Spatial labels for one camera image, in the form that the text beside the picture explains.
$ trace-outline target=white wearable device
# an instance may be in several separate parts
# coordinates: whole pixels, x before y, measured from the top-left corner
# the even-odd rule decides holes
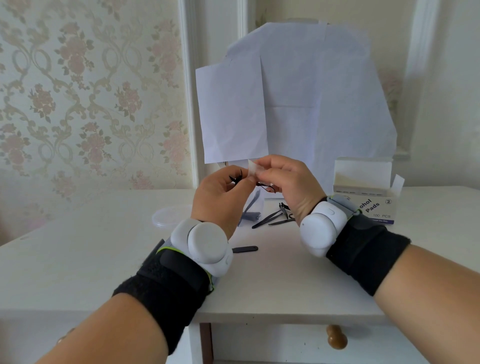
[[[301,241],[314,256],[326,256],[348,219],[358,209],[340,195],[320,202],[300,224]]]
[[[227,236],[212,222],[188,218],[175,228],[170,242],[213,277],[224,276],[232,262],[233,251]]]

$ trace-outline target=gray strap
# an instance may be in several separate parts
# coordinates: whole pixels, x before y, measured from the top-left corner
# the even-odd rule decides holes
[[[345,212],[347,218],[351,218],[353,215],[357,215],[359,208],[353,202],[351,202],[348,198],[340,195],[335,194],[333,196],[327,197],[327,202],[338,207],[340,210]]]

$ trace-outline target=round plastic container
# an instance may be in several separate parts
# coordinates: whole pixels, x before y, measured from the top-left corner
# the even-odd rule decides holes
[[[175,205],[158,210],[152,215],[152,223],[159,228],[174,228],[192,213],[191,205]]]

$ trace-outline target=alcohol pads box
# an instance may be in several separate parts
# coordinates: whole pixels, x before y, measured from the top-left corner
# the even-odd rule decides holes
[[[365,216],[393,224],[405,179],[396,175],[392,186],[390,158],[339,157],[335,161],[334,193],[355,203]]]

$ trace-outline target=wrist brace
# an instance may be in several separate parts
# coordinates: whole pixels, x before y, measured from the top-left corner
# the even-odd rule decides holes
[[[113,295],[127,293],[150,312],[163,331],[170,355],[209,287],[210,278],[198,264],[178,251],[157,246],[137,274],[119,285]]]
[[[348,220],[326,257],[373,296],[408,244],[409,238],[359,214]]]

